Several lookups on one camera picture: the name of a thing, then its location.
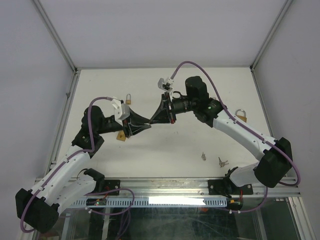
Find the small brass padlock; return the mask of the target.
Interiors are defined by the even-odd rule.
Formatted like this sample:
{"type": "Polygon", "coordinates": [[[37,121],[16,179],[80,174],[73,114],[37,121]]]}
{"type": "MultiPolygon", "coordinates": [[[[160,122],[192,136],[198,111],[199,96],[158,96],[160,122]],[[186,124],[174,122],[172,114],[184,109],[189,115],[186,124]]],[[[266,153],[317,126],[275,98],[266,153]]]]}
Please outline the small brass padlock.
{"type": "Polygon", "coordinates": [[[131,94],[130,94],[130,93],[128,93],[128,94],[126,95],[125,103],[126,103],[127,105],[131,105],[131,104],[132,104],[132,99],[131,99],[131,94]]]}

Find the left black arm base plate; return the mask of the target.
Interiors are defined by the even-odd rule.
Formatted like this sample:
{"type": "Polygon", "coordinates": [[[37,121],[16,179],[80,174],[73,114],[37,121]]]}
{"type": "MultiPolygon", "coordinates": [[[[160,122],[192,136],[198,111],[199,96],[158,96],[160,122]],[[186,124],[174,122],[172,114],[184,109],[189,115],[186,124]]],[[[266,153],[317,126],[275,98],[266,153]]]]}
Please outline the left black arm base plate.
{"type": "MultiPolygon", "coordinates": [[[[98,195],[106,195],[107,191],[117,190],[121,186],[120,179],[105,179],[96,183],[94,190],[87,194],[87,196],[93,196],[94,194],[98,195]]],[[[113,191],[108,193],[108,196],[118,196],[120,194],[119,191],[113,191]]]]}

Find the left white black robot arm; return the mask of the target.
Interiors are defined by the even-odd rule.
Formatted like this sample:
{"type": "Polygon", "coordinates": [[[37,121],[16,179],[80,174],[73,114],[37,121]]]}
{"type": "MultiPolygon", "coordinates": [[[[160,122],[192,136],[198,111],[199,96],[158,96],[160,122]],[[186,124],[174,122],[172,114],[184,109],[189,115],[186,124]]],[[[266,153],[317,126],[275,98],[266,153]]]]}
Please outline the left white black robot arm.
{"type": "Polygon", "coordinates": [[[84,176],[68,185],[74,172],[88,162],[104,143],[103,134],[124,131],[134,136],[151,128],[149,119],[135,113],[124,103],[114,108],[114,114],[104,116],[97,105],[89,106],[83,114],[81,127],[64,157],[44,178],[31,189],[21,188],[15,195],[20,228],[46,233],[56,224],[59,216],[76,200],[86,194],[100,194],[105,188],[105,176],[92,168],[84,176]]]}

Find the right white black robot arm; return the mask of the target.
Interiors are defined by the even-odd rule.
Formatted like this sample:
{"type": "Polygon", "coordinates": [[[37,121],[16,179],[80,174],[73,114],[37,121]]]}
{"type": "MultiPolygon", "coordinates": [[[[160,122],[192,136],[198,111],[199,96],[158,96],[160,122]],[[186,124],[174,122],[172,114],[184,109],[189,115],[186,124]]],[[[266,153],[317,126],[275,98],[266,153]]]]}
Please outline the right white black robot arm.
{"type": "Polygon", "coordinates": [[[291,143],[287,139],[282,137],[277,140],[265,136],[236,115],[231,115],[225,105],[209,96],[207,85],[200,76],[185,80],[185,95],[174,91],[173,83],[170,78],[159,79],[158,88],[164,93],[150,124],[174,124],[178,114],[193,112],[200,122],[227,134],[258,161],[229,169],[225,176],[213,185],[217,194],[230,197],[248,184],[261,183],[267,188],[274,188],[280,183],[292,168],[291,143]]]}

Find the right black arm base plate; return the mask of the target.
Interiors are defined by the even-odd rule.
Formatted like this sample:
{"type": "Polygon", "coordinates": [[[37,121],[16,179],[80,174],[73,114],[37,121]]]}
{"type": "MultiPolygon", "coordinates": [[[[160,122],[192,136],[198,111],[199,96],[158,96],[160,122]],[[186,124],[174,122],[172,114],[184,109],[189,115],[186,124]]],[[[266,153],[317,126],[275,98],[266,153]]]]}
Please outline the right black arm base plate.
{"type": "Polygon", "coordinates": [[[253,195],[253,187],[251,184],[236,186],[229,179],[209,179],[208,193],[211,196],[222,195],[225,197],[231,197],[232,195],[253,195]]]}

